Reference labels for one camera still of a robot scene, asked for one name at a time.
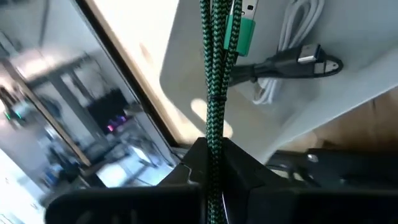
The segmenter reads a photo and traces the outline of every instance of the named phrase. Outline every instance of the wooden surface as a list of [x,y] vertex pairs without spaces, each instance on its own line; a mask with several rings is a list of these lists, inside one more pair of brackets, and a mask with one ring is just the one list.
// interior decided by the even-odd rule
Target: wooden surface
[[305,151],[330,142],[338,149],[398,149],[398,87],[300,136],[282,150]]

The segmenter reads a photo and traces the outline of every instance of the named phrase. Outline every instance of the green braided cable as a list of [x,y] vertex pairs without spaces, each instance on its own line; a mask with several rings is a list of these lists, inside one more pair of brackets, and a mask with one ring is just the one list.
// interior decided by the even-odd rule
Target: green braided cable
[[229,0],[201,0],[201,21],[208,106],[206,139],[209,150],[209,177],[207,189],[207,221],[212,224],[227,223],[221,188],[221,163],[223,156],[224,109],[229,74],[236,58],[239,38],[242,0],[235,0],[233,26],[228,50],[223,49],[226,16],[231,7]]

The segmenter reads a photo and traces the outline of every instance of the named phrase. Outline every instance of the usb connector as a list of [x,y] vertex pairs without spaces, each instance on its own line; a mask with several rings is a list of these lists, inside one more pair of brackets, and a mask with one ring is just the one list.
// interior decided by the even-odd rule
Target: usb connector
[[[256,26],[256,23],[253,20],[256,8],[257,8],[257,0],[243,0],[241,28],[239,31],[238,46],[236,47],[236,52],[239,54],[239,56],[245,57],[249,53],[254,27]],[[227,18],[224,49],[228,49],[229,39],[231,38],[231,28],[233,21],[232,13],[233,13],[233,6],[231,8],[230,15]]]

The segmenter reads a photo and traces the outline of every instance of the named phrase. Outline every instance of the coiled white cable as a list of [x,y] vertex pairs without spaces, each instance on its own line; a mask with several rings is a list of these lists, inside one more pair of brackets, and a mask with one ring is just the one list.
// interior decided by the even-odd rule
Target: coiled white cable
[[[300,45],[318,20],[324,5],[325,0],[291,0],[285,11],[278,51]],[[301,18],[300,22],[296,21],[297,17]],[[293,30],[293,26],[296,24],[298,27]],[[279,90],[281,81],[275,78],[259,78],[256,84],[258,86],[254,90],[253,103],[256,105],[271,104],[274,101],[275,93]]]

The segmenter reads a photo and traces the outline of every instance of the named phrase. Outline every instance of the purple light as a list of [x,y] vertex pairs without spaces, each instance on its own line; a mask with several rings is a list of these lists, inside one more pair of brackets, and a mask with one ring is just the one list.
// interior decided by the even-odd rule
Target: purple light
[[113,131],[113,127],[112,127],[112,125],[108,125],[108,127],[107,127],[107,128],[108,128],[108,130],[109,130],[109,131],[111,131],[111,132]]

